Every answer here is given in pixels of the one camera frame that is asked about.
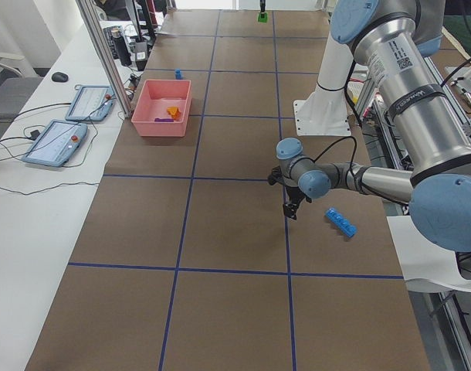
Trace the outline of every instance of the white mounting plate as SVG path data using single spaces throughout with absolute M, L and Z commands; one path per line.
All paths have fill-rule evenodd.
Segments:
M 294 120 L 296 122 L 296 133 L 297 135 L 317 135 L 314 130 L 310 130 L 311 120 L 304 120 L 296 118 L 297 113 L 300 111 L 301 107 L 306 103 L 305 100 L 295 100 L 294 101 Z M 322 135 L 333 135 L 338 137 L 348 137 L 351 135 L 351 129 L 349 128 L 349 121 L 346 119 L 345 123 L 341 125 L 340 128 L 331 128 L 325 134 Z
M 457 78 L 462 77 L 464 75 L 464 73 L 466 73 L 469 68 L 470 67 L 461 68 L 460 71 L 457 71 L 457 73 L 455 75 L 453 75 L 452 80 L 457 80 Z M 452 71 L 454 69 L 455 69 L 455 67 L 445 67 L 445 71 L 448 72 L 448 73 L 452 73 Z M 466 83 L 464 80 L 457 81 L 457 85 L 459 85 L 459 87 L 462 87 L 465 90 L 467 90 L 468 93 L 471 93 L 471 85 Z

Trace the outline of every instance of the chair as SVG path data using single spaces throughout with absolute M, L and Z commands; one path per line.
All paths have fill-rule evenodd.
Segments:
M 12 58 L 13 55 L 3 55 L 1 58 Z M 32 96 L 42 77 L 22 77 L 22 74 L 9 66 L 0 63 L 0 137 L 7 130 L 14 118 Z
M 409 291 L 471 292 L 471 280 L 460 275 L 455 252 L 429 242 L 410 216 L 389 216 L 391 236 Z

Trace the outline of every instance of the metal pole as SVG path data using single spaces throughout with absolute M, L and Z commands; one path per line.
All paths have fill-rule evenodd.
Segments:
M 117 71 L 115 66 L 112 53 L 105 41 L 98 15 L 95 12 L 91 0 L 76 0 L 76 3 L 80 9 L 81 17 L 88 29 L 88 33 L 90 34 L 91 42 L 97 51 L 98 59 L 102 63 L 112 89 L 114 89 L 116 99 L 124 112 L 124 116 L 130 117 L 132 111 L 130 101 L 124 89 L 124 85 L 122 84 L 122 80 L 120 79 L 119 71 Z

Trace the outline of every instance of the brown table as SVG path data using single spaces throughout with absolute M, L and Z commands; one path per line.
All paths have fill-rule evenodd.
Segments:
M 27 370 L 429 370 L 380 199 L 285 220 L 266 177 L 316 83 L 319 12 L 177 11 L 145 78 L 192 81 L 184 138 L 126 120 Z M 356 161 L 368 163 L 360 142 Z M 334 138 L 303 138 L 309 155 Z M 345 162 L 341 142 L 324 162 Z M 358 228 L 345 238 L 334 206 Z

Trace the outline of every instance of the pink bin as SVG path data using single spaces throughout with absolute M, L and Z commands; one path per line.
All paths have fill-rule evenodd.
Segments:
M 190 80 L 146 80 L 131 121 L 142 137 L 184 137 L 190 106 Z M 168 107 L 178 107 L 180 116 L 155 122 L 171 119 Z

